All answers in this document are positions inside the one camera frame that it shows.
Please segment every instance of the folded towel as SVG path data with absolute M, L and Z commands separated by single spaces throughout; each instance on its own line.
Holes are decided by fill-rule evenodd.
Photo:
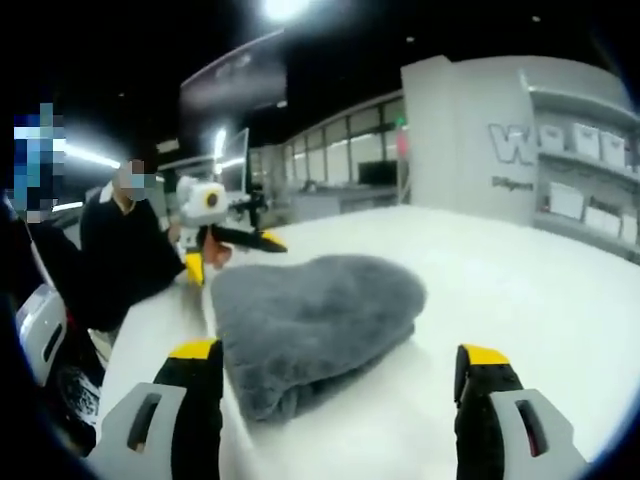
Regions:
M 361 255 L 221 272 L 211 293 L 243 415 L 286 421 L 411 336 L 426 291 L 403 267 Z

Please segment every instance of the black sweater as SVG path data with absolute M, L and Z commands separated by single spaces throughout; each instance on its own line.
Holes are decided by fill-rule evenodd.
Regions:
M 111 308 L 117 311 L 126 313 L 162 291 L 184 269 L 147 200 L 124 215 L 113 199 L 101 202 L 98 192 L 84 206 L 80 242 L 85 261 L 108 285 Z

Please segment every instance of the white box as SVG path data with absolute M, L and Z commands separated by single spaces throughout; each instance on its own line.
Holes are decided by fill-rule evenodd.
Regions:
M 633 215 L 622 215 L 622 232 L 620 238 L 625 242 L 636 243 L 638 241 L 638 218 Z
M 584 212 L 584 224 L 596 230 L 603 231 L 605 227 L 605 212 L 594 207 L 587 207 Z
M 564 132 L 555 125 L 540 125 L 540 146 L 543 150 L 551 152 L 564 151 Z
M 600 144 L 602 145 L 602 159 L 609 165 L 625 167 L 624 138 L 609 132 L 600 132 Z
M 603 230 L 616 238 L 620 236 L 622 220 L 617 215 L 604 212 Z
M 597 128 L 573 124 L 576 152 L 600 160 L 600 135 Z
M 580 190 L 563 185 L 562 183 L 549 183 L 549 211 L 565 217 L 582 218 L 584 208 L 584 195 Z

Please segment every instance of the desk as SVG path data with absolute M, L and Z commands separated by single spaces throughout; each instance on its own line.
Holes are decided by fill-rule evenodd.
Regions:
M 640 268 L 623 259 L 528 227 L 409 206 L 278 234 L 288 254 L 236 253 L 235 261 L 379 255 L 420 275 L 429 297 L 410 341 L 285 425 L 246 424 L 225 384 L 225 480 L 455 478 L 453 378 L 463 342 L 507 355 L 525 387 L 539 389 L 574 425 L 588 461 L 632 407 L 640 386 Z M 181 317 L 187 297 L 176 287 L 131 310 L 107 369 L 100 418 L 136 382 L 152 381 L 173 346 L 215 322 L 210 304 L 206 320 L 194 313 L 197 299 Z

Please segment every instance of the computer monitor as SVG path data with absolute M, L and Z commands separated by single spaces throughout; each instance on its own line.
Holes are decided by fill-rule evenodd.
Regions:
M 222 157 L 216 160 L 215 172 L 224 185 L 229 202 L 247 200 L 249 129 L 244 129 L 226 142 Z

